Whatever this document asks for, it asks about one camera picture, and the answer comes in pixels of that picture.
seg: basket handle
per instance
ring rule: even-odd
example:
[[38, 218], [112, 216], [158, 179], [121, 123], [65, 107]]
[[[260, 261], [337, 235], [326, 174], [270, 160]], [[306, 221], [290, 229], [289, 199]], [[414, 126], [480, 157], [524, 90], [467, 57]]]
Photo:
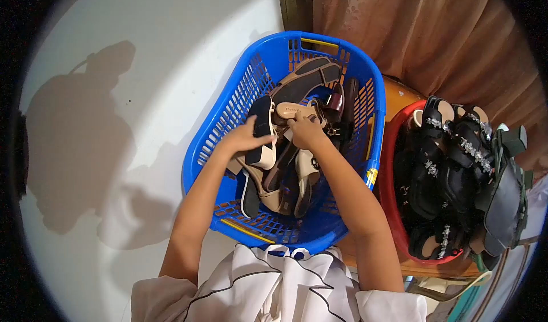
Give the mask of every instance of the basket handle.
[[322, 46], [329, 46], [338, 49], [340, 46], [340, 40], [337, 38], [328, 37], [327, 35], [320, 35], [308, 32], [301, 33], [301, 41], [306, 43], [318, 44]]

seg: white wall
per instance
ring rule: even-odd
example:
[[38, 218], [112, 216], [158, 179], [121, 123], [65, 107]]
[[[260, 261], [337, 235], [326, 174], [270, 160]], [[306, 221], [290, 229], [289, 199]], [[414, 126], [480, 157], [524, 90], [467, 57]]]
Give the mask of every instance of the white wall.
[[[189, 142], [243, 50], [281, 30], [278, 0], [60, 1], [24, 81], [21, 210], [69, 319], [129, 320], [133, 282], [160, 268]], [[208, 233], [200, 282], [233, 245]]]

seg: rhinestone strap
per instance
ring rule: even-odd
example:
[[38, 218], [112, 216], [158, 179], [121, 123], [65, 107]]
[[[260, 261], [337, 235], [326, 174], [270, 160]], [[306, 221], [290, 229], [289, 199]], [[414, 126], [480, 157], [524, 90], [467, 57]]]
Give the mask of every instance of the rhinestone strap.
[[440, 251], [440, 254], [438, 255], [438, 260], [443, 258], [443, 256], [445, 255], [445, 251], [447, 250], [447, 245], [449, 244], [448, 238], [449, 238], [449, 232], [450, 232], [451, 226], [446, 224], [444, 227], [445, 229], [443, 230], [443, 240], [441, 243], [442, 250]]
[[493, 133], [493, 129], [491, 128], [490, 124], [480, 121], [474, 114], [467, 113], [466, 117], [480, 125], [479, 127], [485, 135], [485, 139], [487, 139], [487, 141], [491, 141], [491, 134]]
[[428, 174], [434, 177], [438, 176], [438, 169], [436, 168], [436, 165], [431, 161], [427, 160], [424, 162], [424, 167], [428, 170]]
[[441, 129], [442, 131], [444, 131], [445, 133], [450, 135], [451, 134], [451, 128], [449, 128], [448, 122], [449, 122], [449, 120], [447, 120], [446, 123], [442, 124], [442, 122], [439, 121], [438, 119], [426, 118], [426, 123], [427, 124], [432, 125], [435, 128]]
[[489, 161], [487, 161], [487, 159], [485, 159], [484, 155], [481, 154], [479, 150], [474, 148], [471, 142], [464, 139], [463, 137], [460, 137], [460, 146], [464, 148], [464, 151], [470, 154], [476, 162], [480, 163], [483, 168], [483, 172], [491, 172], [491, 164], [489, 163]]

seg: metal buckle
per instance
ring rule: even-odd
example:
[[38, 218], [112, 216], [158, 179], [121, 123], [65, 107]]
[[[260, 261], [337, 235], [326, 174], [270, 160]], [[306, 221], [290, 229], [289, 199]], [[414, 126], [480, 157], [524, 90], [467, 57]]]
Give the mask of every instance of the metal buckle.
[[329, 135], [329, 136], [333, 136], [333, 135], [340, 135], [340, 128], [335, 128], [333, 126], [327, 126], [327, 132], [326, 134]]

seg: blue plastic basket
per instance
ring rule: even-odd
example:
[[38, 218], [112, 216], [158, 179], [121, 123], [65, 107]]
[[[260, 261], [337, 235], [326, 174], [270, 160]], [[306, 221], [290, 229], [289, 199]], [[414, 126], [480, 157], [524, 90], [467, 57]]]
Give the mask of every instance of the blue plastic basket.
[[[333, 48], [333, 52], [306, 50], [303, 42], [319, 44], [322, 49]], [[215, 106], [188, 147], [182, 168], [185, 193], [216, 143], [245, 121], [251, 103], [268, 94], [297, 63], [316, 56], [328, 56], [341, 65], [341, 82], [345, 77], [356, 77], [360, 81], [360, 94], [354, 103], [355, 126], [346, 159], [373, 189], [379, 169], [386, 114], [384, 83], [379, 69], [363, 51], [344, 40], [287, 31], [262, 38], [247, 48], [239, 59]], [[309, 98], [324, 98], [327, 95], [328, 89], [319, 87], [312, 91]], [[323, 177], [315, 186], [313, 202], [302, 220], [274, 213], [263, 204], [257, 217], [249, 219], [243, 216], [237, 197], [238, 181], [241, 184], [242, 180], [243, 176], [236, 177], [229, 171], [225, 172], [215, 201], [212, 230], [250, 247], [283, 243], [290, 249], [304, 247], [310, 253], [325, 250], [348, 232]]]

